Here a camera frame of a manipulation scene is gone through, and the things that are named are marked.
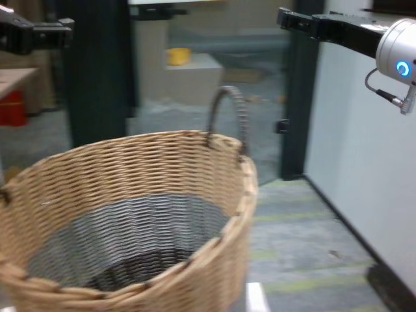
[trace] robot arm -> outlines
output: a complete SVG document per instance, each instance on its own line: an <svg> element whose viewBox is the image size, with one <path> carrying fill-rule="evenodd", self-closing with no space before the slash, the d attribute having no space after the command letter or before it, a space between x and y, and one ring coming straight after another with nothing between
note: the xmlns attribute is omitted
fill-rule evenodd
<svg viewBox="0 0 416 312"><path fill-rule="evenodd" d="M278 24L282 29L339 44L376 59L377 68L367 75L365 86L399 107L403 115L412 112L416 100L416 20L406 18L392 24L335 12L306 16L281 8ZM408 85L407 96L400 99L373 88L369 78L377 71Z"/></svg>
<svg viewBox="0 0 416 312"><path fill-rule="evenodd" d="M72 19L32 23L0 5L0 50L27 55L37 49L63 49L72 40Z"/></svg>

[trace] basket handle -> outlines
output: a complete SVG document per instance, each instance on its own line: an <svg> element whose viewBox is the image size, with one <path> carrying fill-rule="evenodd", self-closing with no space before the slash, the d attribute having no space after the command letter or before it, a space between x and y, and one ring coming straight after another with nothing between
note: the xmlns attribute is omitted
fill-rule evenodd
<svg viewBox="0 0 416 312"><path fill-rule="evenodd" d="M234 86L221 86L216 93L216 96L211 107L211 114L209 116L208 130L207 130L207 146L211 146L211 140L214 133L214 124L218 114L218 108L221 100L225 96L230 96L233 100L235 112L239 122L241 149L240 156L248 156L248 113L244 97L240 90Z"/></svg>

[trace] yellow object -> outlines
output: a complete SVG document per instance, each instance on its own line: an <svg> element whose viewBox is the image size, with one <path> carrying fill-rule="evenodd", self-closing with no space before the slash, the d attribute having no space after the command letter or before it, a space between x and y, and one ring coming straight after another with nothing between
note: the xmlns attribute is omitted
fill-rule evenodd
<svg viewBox="0 0 416 312"><path fill-rule="evenodd" d="M168 50L168 64L172 66L185 65L190 62L190 49L175 47Z"/></svg>

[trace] black baseboard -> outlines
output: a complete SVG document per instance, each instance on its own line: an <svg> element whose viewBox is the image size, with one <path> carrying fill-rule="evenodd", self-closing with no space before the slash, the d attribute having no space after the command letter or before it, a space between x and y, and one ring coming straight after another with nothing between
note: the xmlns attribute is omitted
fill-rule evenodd
<svg viewBox="0 0 416 312"><path fill-rule="evenodd" d="M384 304L392 312L416 312L416 296L408 289L396 273L383 261L380 255L361 236L357 229L345 218L345 216L325 196L323 191L307 176L304 179L319 195L322 201L333 211L336 217L350 230L366 251L373 257L376 264L369 268L367 279L372 288L377 292Z"/></svg>
<svg viewBox="0 0 416 312"><path fill-rule="evenodd" d="M303 179L304 175L303 174L294 174L294 173L287 173L287 174L282 173L280 175L280 178L284 181L294 181L294 180Z"/></svg>
<svg viewBox="0 0 416 312"><path fill-rule="evenodd" d="M384 304L392 312L415 312L416 298L398 276L385 264L377 264L367 272L367 279Z"/></svg>

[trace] desk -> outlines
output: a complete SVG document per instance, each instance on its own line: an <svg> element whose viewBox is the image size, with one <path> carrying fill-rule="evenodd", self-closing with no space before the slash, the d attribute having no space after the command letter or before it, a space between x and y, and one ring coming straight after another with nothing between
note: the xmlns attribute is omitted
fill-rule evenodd
<svg viewBox="0 0 416 312"><path fill-rule="evenodd" d="M37 71L37 68L0 70L0 99L25 84Z"/></svg>

